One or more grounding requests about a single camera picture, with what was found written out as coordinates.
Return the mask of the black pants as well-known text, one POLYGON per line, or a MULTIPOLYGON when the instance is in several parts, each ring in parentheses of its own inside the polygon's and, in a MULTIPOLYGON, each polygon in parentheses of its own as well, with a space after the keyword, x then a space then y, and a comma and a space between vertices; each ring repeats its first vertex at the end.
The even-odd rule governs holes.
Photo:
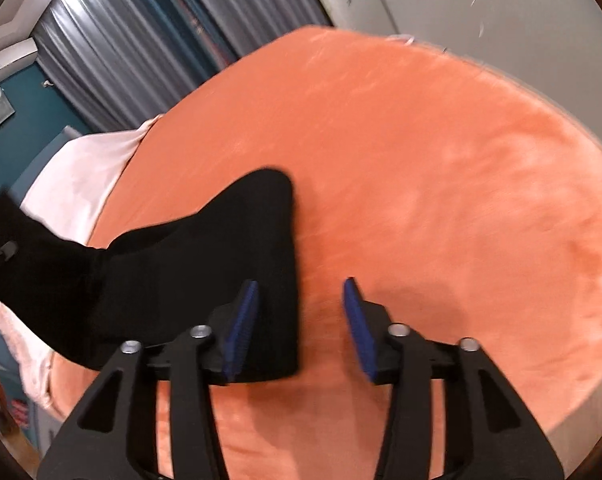
POLYGON ((263 168, 196 214, 119 235, 105 248, 64 240, 0 193, 0 301, 67 360, 102 368, 124 341, 165 344, 259 285, 259 309, 241 382, 299 368, 299 292, 293 186, 263 168))

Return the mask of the orange velvet bed cover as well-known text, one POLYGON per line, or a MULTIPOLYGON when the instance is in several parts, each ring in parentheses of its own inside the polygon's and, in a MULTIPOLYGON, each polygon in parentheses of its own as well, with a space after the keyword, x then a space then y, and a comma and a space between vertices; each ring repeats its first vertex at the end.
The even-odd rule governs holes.
POLYGON ((303 28, 151 127, 90 242, 181 218, 265 166, 295 186, 301 370, 213 391, 235 479, 369 479, 389 391, 342 284, 428 338, 470 336, 565 471, 602 436, 602 146, 563 110, 424 44, 303 28))

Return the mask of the grey blue curtains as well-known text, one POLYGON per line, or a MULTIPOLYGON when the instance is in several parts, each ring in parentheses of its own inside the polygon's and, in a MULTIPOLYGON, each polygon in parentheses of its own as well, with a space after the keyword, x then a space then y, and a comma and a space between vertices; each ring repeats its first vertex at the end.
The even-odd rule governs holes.
POLYGON ((95 131, 135 128, 221 70, 305 25, 319 0, 53 0, 38 63, 95 131))

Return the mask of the white pillow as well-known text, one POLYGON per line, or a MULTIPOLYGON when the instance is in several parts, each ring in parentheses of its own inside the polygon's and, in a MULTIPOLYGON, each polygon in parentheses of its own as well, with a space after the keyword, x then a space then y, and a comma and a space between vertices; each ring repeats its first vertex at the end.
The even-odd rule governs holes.
MULTIPOLYGON (((148 119, 133 130, 73 138, 59 134, 36 156, 10 195, 53 233, 85 245, 124 168, 158 120, 148 119)), ((0 334, 19 365, 28 398, 55 418, 66 418, 69 411, 59 408, 51 393, 52 348, 1 303, 0 334)))

